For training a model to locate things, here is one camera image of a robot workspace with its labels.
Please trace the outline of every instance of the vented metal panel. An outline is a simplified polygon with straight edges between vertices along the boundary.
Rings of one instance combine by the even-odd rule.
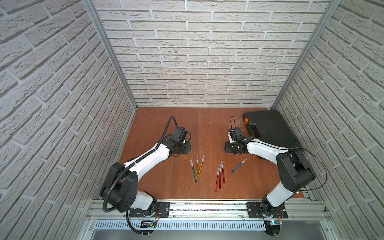
[[[139,228],[143,220],[131,219],[132,226]],[[125,220],[98,220],[95,230],[129,229]],[[159,220],[156,230],[230,230],[230,231],[265,231],[265,225],[260,220]]]

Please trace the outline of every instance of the mounting plate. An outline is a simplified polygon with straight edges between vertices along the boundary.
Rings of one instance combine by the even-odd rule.
[[[261,202],[247,202],[248,216],[249,218],[263,218],[263,214],[260,211]],[[284,204],[278,207],[272,214],[272,218],[279,218],[279,214],[281,217],[281,213],[283,213],[283,218],[288,218],[288,214],[285,210]]]
[[[160,217],[168,217],[169,216],[169,205],[170,202],[157,202],[156,208],[160,209],[161,215]],[[155,211],[155,213],[151,217],[157,217],[159,213]],[[141,209],[133,209],[129,211],[129,217],[146,217],[143,214],[143,210]]]

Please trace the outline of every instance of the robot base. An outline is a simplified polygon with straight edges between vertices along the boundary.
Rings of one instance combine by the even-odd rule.
[[[262,209],[260,207],[261,204],[262,204],[261,202],[247,202],[249,218],[265,218],[265,220],[268,219],[262,213]],[[271,215],[272,215],[271,218],[288,218],[288,214],[286,212],[284,204],[281,204],[279,207],[274,208],[273,211],[271,212]]]
[[[160,209],[161,215],[160,217],[168,217],[169,215],[169,205],[170,202],[157,202],[155,209]],[[133,209],[129,211],[129,217],[146,217],[145,211],[141,209]],[[157,217],[159,215],[158,211],[155,211],[155,213],[151,217]]]

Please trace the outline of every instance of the wire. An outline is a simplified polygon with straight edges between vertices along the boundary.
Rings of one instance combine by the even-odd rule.
[[[232,118],[233,118],[233,124],[236,126],[235,116],[232,116],[231,119],[229,120],[229,123],[231,124],[231,129],[233,129],[233,127],[232,127]]]
[[[325,171],[325,181],[324,181],[324,183],[320,187],[313,188],[313,189],[306,189],[306,191],[313,191],[313,190],[317,190],[317,189],[320,189],[320,188],[324,187],[324,185],[326,184],[326,182],[328,180],[328,173],[327,173],[327,169],[325,168],[324,164],[320,161],[320,159],[318,157],[316,157],[313,153],[311,153],[310,151],[308,151],[307,149],[305,149],[303,147],[292,147],[292,148],[289,148],[289,150],[292,150],[292,149],[302,149],[302,150],[307,151],[309,154],[311,154],[313,157],[315,157],[321,163],[321,165],[324,168],[324,171]]]

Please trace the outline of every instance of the black cable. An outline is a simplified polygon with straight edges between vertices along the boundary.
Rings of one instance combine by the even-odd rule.
[[[167,125],[166,125],[166,128],[164,129],[163,134],[161,135],[160,141],[157,143],[157,145],[156,145],[156,147],[155,147],[156,150],[159,148],[161,142],[163,142],[163,140],[164,140],[164,136],[166,135],[166,132],[167,132],[167,130],[168,130],[168,127],[169,127],[169,124],[170,124],[170,121],[172,120],[172,118],[173,118],[173,121],[175,122],[175,126],[177,127],[177,123],[176,123],[176,119],[175,119],[175,117],[174,117],[174,116],[171,116],[171,117],[169,118],[168,122],[167,122]]]
[[[232,116],[231,119],[229,120],[229,123],[231,124],[231,129],[233,129],[233,127],[232,127],[232,118],[233,118],[233,124],[236,126],[235,116]]]
[[[320,187],[313,188],[313,189],[306,189],[306,191],[313,191],[313,190],[317,190],[317,189],[320,189],[320,188],[324,187],[324,185],[326,184],[326,182],[328,180],[328,173],[327,173],[327,169],[325,168],[324,164],[320,161],[320,159],[318,157],[316,157],[313,153],[311,153],[310,151],[308,151],[307,149],[305,149],[303,147],[292,147],[292,148],[289,148],[289,150],[292,150],[292,149],[302,149],[302,150],[307,151],[310,155],[315,157],[321,163],[321,165],[324,168],[324,171],[325,171],[325,181],[324,181],[324,183]]]

